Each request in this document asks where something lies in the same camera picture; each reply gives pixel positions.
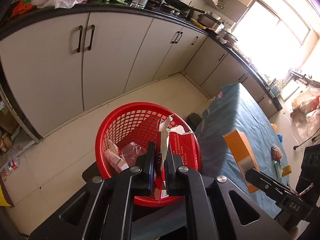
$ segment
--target plastic bottle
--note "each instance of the plastic bottle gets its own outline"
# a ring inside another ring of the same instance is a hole
[[[4,168],[4,175],[9,175],[10,173],[14,172],[14,170],[19,166],[20,162],[18,158],[14,158],[12,161],[9,162],[8,166]]]

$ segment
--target window frame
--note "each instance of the window frame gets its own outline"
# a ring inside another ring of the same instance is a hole
[[[237,27],[237,25],[239,24],[239,22],[245,17],[245,15],[247,14],[247,12],[251,9],[251,7],[254,5],[255,2],[258,2],[260,5],[262,5],[265,9],[267,9],[271,14],[273,14],[274,16],[276,16],[280,21],[282,21],[287,27],[288,29],[292,32],[292,34],[297,38],[297,40],[300,42],[301,45],[304,44],[304,42],[306,41],[307,37],[309,36],[310,32],[311,32],[311,28],[310,26],[302,19],[302,17],[300,16],[300,14],[298,14],[298,12],[286,1],[286,0],[283,0],[294,12],[295,14],[302,20],[302,22],[305,24],[305,26],[308,28],[308,32],[305,36],[305,38],[302,40],[300,40],[298,38],[298,36],[295,34],[295,32],[286,24],[285,21],[283,21],[281,19],[281,17],[271,8],[269,7],[264,1],[262,0],[253,0],[248,9],[246,10],[246,12],[242,15],[242,17],[240,18],[240,20],[235,23],[233,26],[232,26],[232,31]]]

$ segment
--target metal screw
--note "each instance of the metal screw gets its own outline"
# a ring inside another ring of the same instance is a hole
[[[220,183],[225,183],[227,181],[227,177],[223,176],[223,175],[219,175],[217,177],[217,181],[220,182]]]
[[[100,176],[95,176],[92,178],[92,182],[95,184],[99,184],[100,182],[102,182],[102,178]]]
[[[133,166],[130,168],[130,171],[136,173],[140,171],[140,168],[138,166]]]
[[[189,168],[187,166],[180,166],[178,168],[178,170],[181,171],[181,172],[187,172],[189,170]]]

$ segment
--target countertop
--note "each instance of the countertop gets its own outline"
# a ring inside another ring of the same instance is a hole
[[[13,9],[13,5],[11,9],[9,8],[8,12],[11,13],[12,9]],[[248,62],[246,62],[242,57],[236,54],[232,49],[228,48],[225,44],[222,44],[221,42],[219,42],[215,38],[216,34],[214,32],[210,30],[204,31],[183,18],[177,17],[169,13],[165,13],[163,11],[160,11],[159,9],[154,9],[149,7],[145,9],[138,9],[138,8],[130,7],[129,5],[122,5],[118,3],[106,4],[104,2],[96,1],[96,0],[88,0],[87,2],[76,4],[71,9],[62,9],[62,8],[54,9],[54,7],[46,7],[43,9],[34,8],[31,11],[23,15],[17,16],[13,19],[9,19],[9,14],[7,16],[4,16],[4,18],[0,22],[0,40],[16,32],[17,30],[20,30],[21,28],[24,28],[26,26],[29,26],[39,21],[43,21],[43,20],[47,20],[50,18],[59,17],[63,15],[88,13],[88,12],[116,12],[116,13],[128,13],[128,14],[152,17],[152,18],[176,23],[181,26],[188,27],[190,29],[193,29],[195,31],[208,35],[212,40],[214,40],[223,49],[225,49],[225,51],[227,51],[230,55],[232,55],[248,71],[248,73],[251,74],[251,76],[258,82],[258,84],[260,84],[260,86],[263,88],[265,93],[272,100],[277,110],[282,109],[278,99],[273,98],[269,93],[269,91],[267,90],[266,88],[267,84],[264,81],[264,79],[257,72],[255,72],[255,70],[252,67],[250,67]]]

